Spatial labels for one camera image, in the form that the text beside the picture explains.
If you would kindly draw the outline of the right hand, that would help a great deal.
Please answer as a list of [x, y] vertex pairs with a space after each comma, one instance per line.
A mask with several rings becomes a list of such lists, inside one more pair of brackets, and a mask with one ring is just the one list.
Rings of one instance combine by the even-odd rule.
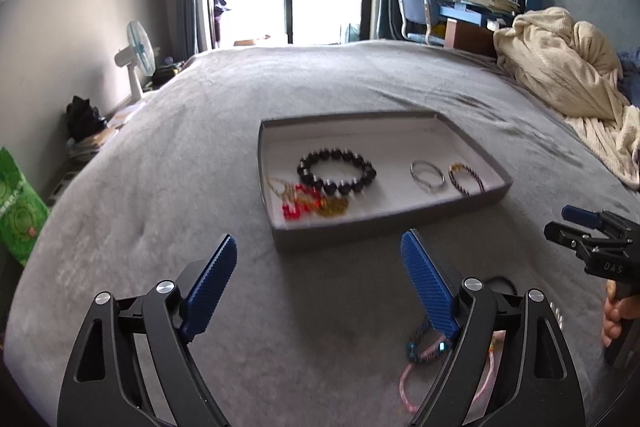
[[640, 300], [638, 295], [618, 299], [616, 283], [611, 280], [606, 281], [605, 291], [602, 341], [605, 347], [608, 347], [613, 340], [620, 337], [623, 320], [635, 320], [640, 317]]

